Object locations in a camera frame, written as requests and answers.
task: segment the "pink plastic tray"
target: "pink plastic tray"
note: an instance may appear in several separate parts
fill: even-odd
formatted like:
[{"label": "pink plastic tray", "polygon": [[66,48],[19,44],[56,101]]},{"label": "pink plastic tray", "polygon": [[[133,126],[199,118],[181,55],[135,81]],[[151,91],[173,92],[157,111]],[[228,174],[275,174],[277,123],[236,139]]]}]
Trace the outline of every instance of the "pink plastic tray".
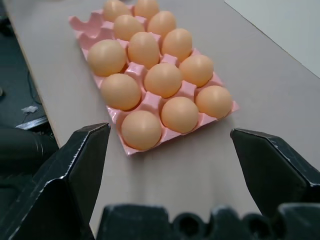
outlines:
[{"label": "pink plastic tray", "polygon": [[[128,6],[128,8],[133,12],[133,6]],[[113,25],[114,24],[109,21],[104,21],[103,17],[102,17],[102,12],[103,12],[102,10],[93,11],[91,13],[91,16],[90,16],[90,19],[88,22],[82,22],[75,16],[72,16],[69,18],[69,23],[74,30],[75,36],[76,36],[78,43],[82,49],[82,52],[83,52],[85,59],[87,59],[88,50],[91,48],[92,45],[94,45],[95,43],[97,43],[101,40],[105,40],[105,39],[113,39],[114,40],[115,39],[114,32],[113,32]],[[148,24],[147,20],[143,17],[140,17],[140,16],[136,16],[136,18],[144,25],[144,27],[146,29],[146,26]],[[161,44],[162,44],[161,37],[156,34],[152,34],[152,35],[154,36],[155,40],[158,42],[159,46],[161,47]],[[123,41],[120,39],[117,39],[117,41],[120,42],[120,44],[123,46],[123,48],[127,49],[127,47],[128,47],[127,41]],[[191,55],[199,55],[199,54],[200,54],[199,51],[194,48]],[[168,54],[162,55],[160,57],[160,62],[174,64],[177,67],[180,64],[176,57],[168,55]],[[125,119],[125,117],[129,113],[131,113],[133,111],[138,111],[138,110],[145,110],[145,111],[152,112],[160,119],[160,113],[161,113],[162,107],[169,99],[182,96],[182,97],[187,97],[187,98],[191,99],[192,101],[194,101],[197,94],[203,88],[206,88],[208,86],[213,86],[213,85],[221,86],[221,87],[224,86],[224,84],[221,82],[218,75],[214,72],[212,79],[203,87],[197,88],[195,85],[193,85],[189,82],[182,81],[182,86],[175,95],[173,95],[169,98],[162,98],[161,96],[155,95],[155,94],[145,90],[143,82],[144,82],[144,78],[145,78],[147,72],[148,72],[148,70],[143,65],[127,61],[127,65],[123,68],[122,73],[131,76],[132,78],[134,78],[137,81],[137,83],[139,84],[139,86],[141,88],[141,92],[142,92],[141,101],[134,109],[131,109],[129,111],[122,111],[122,110],[118,110],[118,109],[114,109],[109,106],[106,106],[108,113],[111,116],[112,122],[116,126],[117,133],[120,137],[121,143],[122,143],[123,148],[124,148],[127,155],[132,155],[136,152],[147,151],[147,150],[137,150],[137,149],[131,148],[131,147],[127,146],[123,141],[123,138],[121,135],[121,125],[122,125],[123,120]],[[94,78],[96,85],[98,86],[98,88],[100,88],[101,82],[103,81],[104,77],[96,76],[93,73],[92,73],[92,75],[93,75],[93,78]],[[230,113],[228,115],[230,115],[231,113],[235,112],[238,109],[239,109],[238,104],[235,101],[233,101],[232,110],[230,111]],[[211,123],[211,122],[214,122],[217,120],[218,119],[215,117],[208,116],[204,113],[199,113],[198,123],[195,126],[195,128],[190,132],[193,132],[196,129],[202,127],[203,125],[206,125],[208,123]],[[159,140],[159,142],[154,147],[156,147],[156,146],[158,146],[158,145],[160,145],[170,139],[178,137],[180,135],[186,135],[186,134],[190,133],[190,132],[187,132],[187,133],[181,134],[179,132],[172,131],[172,130],[168,129],[167,127],[165,127],[162,124],[162,122],[161,122],[161,126],[162,126],[162,136],[161,136],[161,139]]]}]

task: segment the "empty egg cup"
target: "empty egg cup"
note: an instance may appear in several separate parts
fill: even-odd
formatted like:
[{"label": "empty egg cup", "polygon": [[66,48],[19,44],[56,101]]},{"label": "empty egg cup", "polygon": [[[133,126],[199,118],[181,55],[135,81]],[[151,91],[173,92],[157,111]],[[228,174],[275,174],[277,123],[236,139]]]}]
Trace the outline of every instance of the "empty egg cup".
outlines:
[{"label": "empty egg cup", "polygon": [[[128,6],[128,8],[133,13],[134,7],[132,5],[130,5],[130,6]],[[83,52],[85,59],[87,59],[89,49],[95,43],[102,41],[102,40],[107,40],[107,39],[115,40],[115,36],[114,36],[114,32],[113,32],[114,24],[113,24],[113,22],[104,21],[102,13],[103,13],[102,9],[97,10],[97,11],[93,11],[91,13],[89,21],[87,21],[87,22],[82,22],[75,16],[72,16],[69,18],[69,23],[74,30],[75,36],[78,40],[78,43],[81,47],[81,50]],[[136,16],[135,18],[137,18],[139,20],[139,22],[143,24],[144,28],[147,29],[147,24],[148,24],[147,19],[140,17],[140,16]],[[159,36],[157,34],[153,34],[153,33],[152,33],[152,35],[155,38],[155,40],[157,41],[157,43],[159,44],[159,47],[161,49],[161,44],[162,44],[161,36]],[[129,42],[123,41],[120,39],[116,39],[116,40],[122,45],[122,47],[124,49],[126,49],[126,52],[127,52]],[[193,51],[191,53],[191,55],[200,55],[200,54],[201,53],[195,48],[193,49]],[[179,64],[180,64],[176,57],[168,55],[168,54],[164,54],[164,55],[160,56],[160,63],[169,63],[169,64],[173,64],[177,67],[179,67]],[[182,85],[181,85],[180,89],[177,91],[177,93],[171,97],[168,97],[168,98],[162,98],[161,96],[158,96],[158,95],[155,95],[149,91],[146,91],[146,89],[144,87],[144,79],[145,79],[145,76],[146,76],[148,70],[143,65],[136,64],[134,62],[130,62],[129,60],[127,60],[127,64],[124,66],[124,68],[121,72],[124,74],[127,74],[130,77],[132,77],[133,79],[135,79],[136,82],[138,83],[138,85],[141,89],[141,93],[142,93],[140,102],[133,109],[130,109],[128,111],[122,111],[119,109],[114,109],[112,107],[106,106],[107,111],[112,119],[112,122],[116,126],[116,131],[120,137],[120,141],[122,143],[124,151],[128,156],[132,155],[134,153],[137,153],[137,152],[145,152],[148,150],[148,149],[138,150],[138,149],[134,149],[132,147],[129,147],[128,145],[126,145],[126,143],[124,142],[124,140],[122,138],[122,134],[121,134],[122,122],[128,114],[130,114],[134,111],[140,111],[140,110],[149,111],[149,112],[153,113],[159,119],[159,121],[161,123],[161,127],[162,127],[161,138],[160,138],[159,142],[155,146],[153,146],[152,148],[154,148],[154,147],[156,147],[156,146],[158,146],[158,145],[160,145],[170,139],[173,139],[175,137],[191,133],[191,132],[197,130],[198,128],[200,128],[208,123],[215,122],[218,120],[215,117],[211,117],[205,113],[199,112],[197,125],[190,132],[179,133],[179,132],[172,131],[169,128],[165,127],[163,125],[163,123],[161,121],[161,117],[160,117],[161,110],[162,110],[164,104],[172,98],[186,97],[186,98],[191,99],[194,102],[195,97],[198,95],[198,93],[202,89],[209,87],[209,86],[224,87],[224,84],[222,83],[222,81],[220,80],[220,78],[218,77],[218,75],[215,72],[213,72],[212,78],[202,87],[197,88],[196,85],[191,84],[191,83],[183,80]],[[103,79],[105,79],[105,77],[96,76],[93,73],[92,73],[92,76],[93,76],[93,79],[94,79],[97,87],[100,88],[101,83],[102,83]],[[238,104],[235,101],[233,101],[232,109],[228,115],[237,111],[238,109],[239,109]]]}]

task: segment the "table surface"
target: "table surface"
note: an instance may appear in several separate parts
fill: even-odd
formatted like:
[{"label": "table surface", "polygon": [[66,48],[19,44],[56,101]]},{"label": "table surface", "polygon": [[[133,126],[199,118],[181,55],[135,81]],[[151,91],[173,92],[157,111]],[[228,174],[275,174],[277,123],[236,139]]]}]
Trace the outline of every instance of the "table surface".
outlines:
[{"label": "table surface", "polygon": [[[110,122],[68,23],[69,16],[86,21],[103,2],[4,0],[60,146],[83,126]],[[163,205],[170,219],[188,211],[207,221],[210,209],[221,204],[240,215],[257,212],[229,137],[234,127],[280,136],[320,169],[320,80],[223,0],[158,3],[192,33],[194,46],[214,60],[215,72],[241,109],[132,158],[111,125],[90,221],[94,232],[103,207],[114,203]]]}]

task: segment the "white debris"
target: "white debris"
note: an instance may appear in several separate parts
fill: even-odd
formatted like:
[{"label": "white debris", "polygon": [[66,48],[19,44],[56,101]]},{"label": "white debris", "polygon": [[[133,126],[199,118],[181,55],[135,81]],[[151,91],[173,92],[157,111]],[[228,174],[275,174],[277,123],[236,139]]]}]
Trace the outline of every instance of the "white debris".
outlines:
[{"label": "white debris", "polygon": [[38,107],[37,106],[27,106],[25,108],[22,108],[21,110],[24,114],[30,114],[30,113],[33,114],[34,112],[38,111]]}]

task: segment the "table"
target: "table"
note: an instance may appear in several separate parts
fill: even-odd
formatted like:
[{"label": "table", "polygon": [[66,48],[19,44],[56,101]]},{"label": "table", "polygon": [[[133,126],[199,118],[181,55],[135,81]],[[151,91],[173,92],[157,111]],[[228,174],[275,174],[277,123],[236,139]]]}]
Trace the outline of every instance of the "table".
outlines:
[{"label": "table", "polygon": [[[111,122],[68,23],[73,15],[87,20],[103,2],[4,0],[60,146],[83,126]],[[281,136],[320,169],[319,79],[223,0],[158,2],[215,61],[215,71],[241,109],[131,159],[112,126],[90,221],[94,232],[103,207],[114,203],[163,205],[170,219],[188,211],[207,221],[210,209],[220,204],[240,215],[257,212],[229,137],[234,127]]]}]

